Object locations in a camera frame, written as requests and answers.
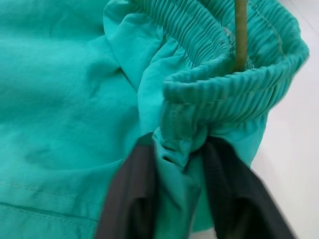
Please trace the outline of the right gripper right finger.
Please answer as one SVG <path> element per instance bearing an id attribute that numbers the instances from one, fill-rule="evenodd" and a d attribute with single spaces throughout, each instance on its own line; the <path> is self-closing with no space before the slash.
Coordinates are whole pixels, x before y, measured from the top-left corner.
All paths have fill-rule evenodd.
<path id="1" fill-rule="evenodd" d="M 296 239 L 262 181 L 228 142 L 209 137 L 202 157 L 218 239 Z"/>

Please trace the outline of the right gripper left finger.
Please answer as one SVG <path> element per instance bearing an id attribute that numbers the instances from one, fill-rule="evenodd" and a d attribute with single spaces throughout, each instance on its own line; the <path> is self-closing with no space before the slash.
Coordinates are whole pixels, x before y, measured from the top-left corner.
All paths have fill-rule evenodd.
<path id="1" fill-rule="evenodd" d="M 96 239 L 154 239 L 158 175 L 152 134 L 140 137 L 108 188 Z"/>

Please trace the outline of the green shorts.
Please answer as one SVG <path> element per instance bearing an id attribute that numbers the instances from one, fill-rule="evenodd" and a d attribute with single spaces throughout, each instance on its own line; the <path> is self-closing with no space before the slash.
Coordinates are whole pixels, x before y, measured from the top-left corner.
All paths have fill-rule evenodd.
<path id="1" fill-rule="evenodd" d="M 277 0 L 0 0 L 0 239 L 93 239 L 140 142 L 159 171 L 155 239 L 214 227 L 207 137 L 250 165 L 268 114 L 309 56 Z"/>

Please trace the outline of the olive wire hanger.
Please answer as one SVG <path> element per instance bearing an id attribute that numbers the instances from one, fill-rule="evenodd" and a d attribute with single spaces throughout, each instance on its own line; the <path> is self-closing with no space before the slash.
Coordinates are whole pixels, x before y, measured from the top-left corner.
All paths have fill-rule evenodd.
<path id="1" fill-rule="evenodd" d="M 247 59 L 247 1 L 234 0 L 236 59 L 234 72 L 244 71 Z"/>

